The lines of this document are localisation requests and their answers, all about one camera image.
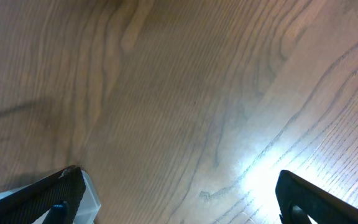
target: black plastic object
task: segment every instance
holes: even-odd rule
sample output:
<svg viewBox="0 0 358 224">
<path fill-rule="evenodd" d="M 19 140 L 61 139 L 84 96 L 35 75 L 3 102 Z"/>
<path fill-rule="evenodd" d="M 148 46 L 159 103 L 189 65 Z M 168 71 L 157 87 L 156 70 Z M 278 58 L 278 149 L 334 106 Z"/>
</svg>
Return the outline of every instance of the black plastic object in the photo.
<svg viewBox="0 0 358 224">
<path fill-rule="evenodd" d="M 81 169 L 70 166 L 0 200 L 0 223 L 73 223 L 85 183 Z"/>
<path fill-rule="evenodd" d="M 283 224 L 358 223 L 358 209 L 288 170 L 282 170 L 276 186 Z"/>
</svg>

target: wooden table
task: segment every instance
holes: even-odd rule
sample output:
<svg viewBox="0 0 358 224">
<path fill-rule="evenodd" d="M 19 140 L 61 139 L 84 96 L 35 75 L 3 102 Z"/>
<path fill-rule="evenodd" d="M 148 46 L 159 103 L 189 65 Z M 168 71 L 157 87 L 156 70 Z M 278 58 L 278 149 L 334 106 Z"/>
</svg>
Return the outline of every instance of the wooden table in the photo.
<svg viewBox="0 0 358 224">
<path fill-rule="evenodd" d="M 0 192 L 78 164 L 95 223 L 358 208 L 358 1 L 0 0 Z"/>
</svg>

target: wooden surface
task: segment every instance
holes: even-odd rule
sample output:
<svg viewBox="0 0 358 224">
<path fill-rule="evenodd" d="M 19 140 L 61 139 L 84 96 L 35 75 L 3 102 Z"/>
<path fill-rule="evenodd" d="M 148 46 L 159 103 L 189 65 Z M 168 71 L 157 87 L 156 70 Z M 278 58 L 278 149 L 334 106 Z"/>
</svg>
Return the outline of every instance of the wooden surface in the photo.
<svg viewBox="0 0 358 224">
<path fill-rule="evenodd" d="M 358 208 L 358 1 L 0 0 L 0 192 L 70 164 L 96 223 L 278 223 L 281 169 Z"/>
</svg>

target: textured black grip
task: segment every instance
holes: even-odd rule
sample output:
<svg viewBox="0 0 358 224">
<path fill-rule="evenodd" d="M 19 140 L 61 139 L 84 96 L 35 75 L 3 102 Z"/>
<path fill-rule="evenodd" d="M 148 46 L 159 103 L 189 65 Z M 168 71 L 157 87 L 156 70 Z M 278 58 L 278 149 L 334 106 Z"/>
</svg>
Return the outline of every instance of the textured black grip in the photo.
<svg viewBox="0 0 358 224">
<path fill-rule="evenodd" d="M 0 200 L 0 223 L 33 223 L 52 206 L 68 205 L 62 223 L 73 223 L 85 183 L 79 167 L 70 166 Z"/>
</svg>

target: wood grain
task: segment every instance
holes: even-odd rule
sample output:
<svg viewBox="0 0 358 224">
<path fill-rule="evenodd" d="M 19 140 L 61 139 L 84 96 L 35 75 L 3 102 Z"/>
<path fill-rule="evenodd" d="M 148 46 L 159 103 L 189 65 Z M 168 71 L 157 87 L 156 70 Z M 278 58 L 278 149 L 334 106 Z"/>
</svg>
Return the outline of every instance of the wood grain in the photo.
<svg viewBox="0 0 358 224">
<path fill-rule="evenodd" d="M 358 208 L 358 1 L 0 0 L 0 192 L 79 164 L 96 223 Z"/>
</svg>

